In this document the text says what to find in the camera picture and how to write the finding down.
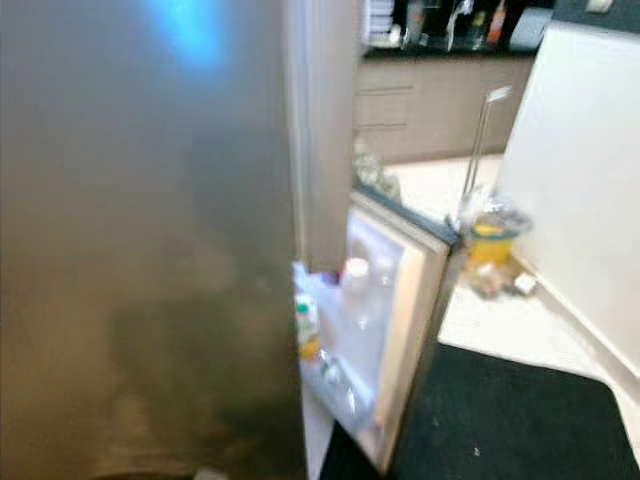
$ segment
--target yellow container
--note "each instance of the yellow container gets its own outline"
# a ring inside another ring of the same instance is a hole
[[[494,225],[477,224],[473,227],[473,240],[469,261],[473,265],[495,263],[501,265],[509,258],[516,235]]]

